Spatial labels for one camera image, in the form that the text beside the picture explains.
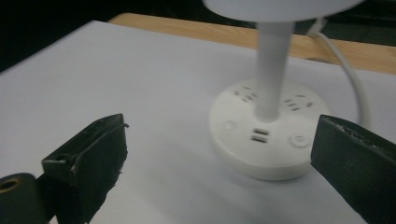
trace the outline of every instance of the power cord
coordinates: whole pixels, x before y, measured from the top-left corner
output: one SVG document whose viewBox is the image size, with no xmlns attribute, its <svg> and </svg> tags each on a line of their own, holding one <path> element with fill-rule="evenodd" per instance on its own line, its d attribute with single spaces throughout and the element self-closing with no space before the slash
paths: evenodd
<svg viewBox="0 0 396 224">
<path fill-rule="evenodd" d="M 340 62 L 341 67 L 344 69 L 346 76 L 352 86 L 353 91 L 358 99 L 358 109 L 359 109 L 359 118 L 358 123 L 360 126 L 365 129 L 370 129 L 371 127 L 371 115 L 370 108 L 368 106 L 368 99 L 361 82 L 356 74 L 355 69 L 350 65 L 341 51 L 332 43 L 332 41 L 320 31 L 326 25 L 327 21 L 323 18 L 317 18 L 315 23 L 311 26 L 309 31 L 306 33 L 309 36 L 319 38 L 326 44 L 326 46 L 332 51 L 334 56 Z"/>
</svg>

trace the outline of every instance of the power button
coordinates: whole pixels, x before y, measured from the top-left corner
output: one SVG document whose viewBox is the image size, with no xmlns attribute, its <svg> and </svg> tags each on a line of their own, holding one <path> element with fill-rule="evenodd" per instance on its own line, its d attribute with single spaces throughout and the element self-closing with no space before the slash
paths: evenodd
<svg viewBox="0 0 396 224">
<path fill-rule="evenodd" d="M 309 147 L 311 145 L 311 140 L 305 133 L 291 133 L 289 142 L 295 147 Z"/>
</svg>

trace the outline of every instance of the lamp base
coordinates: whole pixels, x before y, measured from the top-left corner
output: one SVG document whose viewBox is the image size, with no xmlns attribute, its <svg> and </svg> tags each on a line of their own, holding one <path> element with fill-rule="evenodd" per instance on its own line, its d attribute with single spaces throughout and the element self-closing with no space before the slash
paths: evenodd
<svg viewBox="0 0 396 224">
<path fill-rule="evenodd" d="M 259 121 L 255 79 L 232 85 L 216 99 L 209 126 L 216 151 L 236 170 L 254 178 L 285 180 L 306 174 L 324 101 L 307 87 L 285 80 L 279 118 Z"/>
</svg>

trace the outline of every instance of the white lamp shade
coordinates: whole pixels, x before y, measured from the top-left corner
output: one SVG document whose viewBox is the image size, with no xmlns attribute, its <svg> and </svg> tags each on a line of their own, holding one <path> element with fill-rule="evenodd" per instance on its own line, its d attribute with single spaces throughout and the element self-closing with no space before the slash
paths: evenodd
<svg viewBox="0 0 396 224">
<path fill-rule="evenodd" d="M 240 21 L 302 21 L 328 16 L 356 6 L 362 0 L 204 0 L 205 5 Z"/>
</svg>

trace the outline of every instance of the lamp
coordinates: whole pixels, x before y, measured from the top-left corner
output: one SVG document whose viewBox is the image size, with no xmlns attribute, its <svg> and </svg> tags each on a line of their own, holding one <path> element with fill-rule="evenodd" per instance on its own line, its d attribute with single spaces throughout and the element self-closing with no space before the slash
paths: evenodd
<svg viewBox="0 0 396 224">
<path fill-rule="evenodd" d="M 210 111 L 215 149 L 232 167 L 254 178 L 284 180 L 304 175 L 324 101 L 284 78 L 294 22 L 347 9 L 361 0 L 204 0 L 212 11 L 255 21 L 256 78 L 223 91 Z"/>
</svg>

